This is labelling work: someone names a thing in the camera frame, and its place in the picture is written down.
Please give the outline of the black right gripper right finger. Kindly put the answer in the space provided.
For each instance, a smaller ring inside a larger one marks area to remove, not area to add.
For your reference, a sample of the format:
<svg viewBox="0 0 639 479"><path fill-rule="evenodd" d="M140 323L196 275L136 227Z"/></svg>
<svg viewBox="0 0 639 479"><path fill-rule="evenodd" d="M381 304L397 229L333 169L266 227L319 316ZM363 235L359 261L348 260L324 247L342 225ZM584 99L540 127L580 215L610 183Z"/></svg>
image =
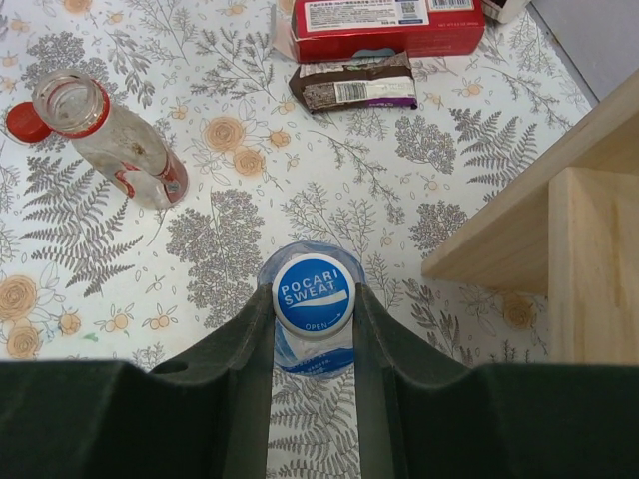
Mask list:
<svg viewBox="0 0 639 479"><path fill-rule="evenodd" d="M638 371L467 368L356 289L354 373L365 478L634 478Z"/></svg>

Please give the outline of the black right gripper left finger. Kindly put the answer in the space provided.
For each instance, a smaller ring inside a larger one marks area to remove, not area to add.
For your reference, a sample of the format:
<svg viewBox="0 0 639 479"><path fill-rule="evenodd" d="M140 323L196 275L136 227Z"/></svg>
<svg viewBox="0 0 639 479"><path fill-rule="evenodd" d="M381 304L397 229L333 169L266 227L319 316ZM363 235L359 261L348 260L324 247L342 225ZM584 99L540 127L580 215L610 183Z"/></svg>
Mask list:
<svg viewBox="0 0 639 479"><path fill-rule="evenodd" d="M121 360L1 366L5 478L262 478L274 357L272 294L145 371Z"/></svg>

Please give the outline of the white blue Pocari cap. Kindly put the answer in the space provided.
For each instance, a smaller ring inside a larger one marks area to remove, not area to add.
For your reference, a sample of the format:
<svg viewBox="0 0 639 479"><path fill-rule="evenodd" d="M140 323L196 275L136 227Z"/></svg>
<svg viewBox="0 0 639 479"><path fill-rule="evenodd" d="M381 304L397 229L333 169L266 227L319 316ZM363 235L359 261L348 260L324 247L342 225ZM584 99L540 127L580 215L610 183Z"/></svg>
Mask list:
<svg viewBox="0 0 639 479"><path fill-rule="evenodd" d="M338 334L354 311L353 276L326 254L306 253L289 260L275 276L272 293L284 328L309 341Z"/></svg>

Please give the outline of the blue-label Pocari bottle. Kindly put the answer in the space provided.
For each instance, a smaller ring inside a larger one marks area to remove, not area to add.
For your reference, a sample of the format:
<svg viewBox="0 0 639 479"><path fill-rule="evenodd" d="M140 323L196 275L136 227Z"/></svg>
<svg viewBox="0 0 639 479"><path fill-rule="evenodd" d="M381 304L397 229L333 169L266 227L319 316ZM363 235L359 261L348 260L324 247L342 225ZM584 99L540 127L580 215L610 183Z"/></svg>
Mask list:
<svg viewBox="0 0 639 479"><path fill-rule="evenodd" d="M268 285L272 292L273 281L282 266L289 260L306 253L326 254L340 261L353 276L355 295L356 287L366 283L364 270L351 253L328 243L303 240L288 244L276 251L262 267L258 275L258 285ZM280 370L303 376L332 377L341 374L353 364L353 314L345 328L338 334L319 341L309 341L291 334L278 320L276 312L275 317L274 363Z"/></svg>

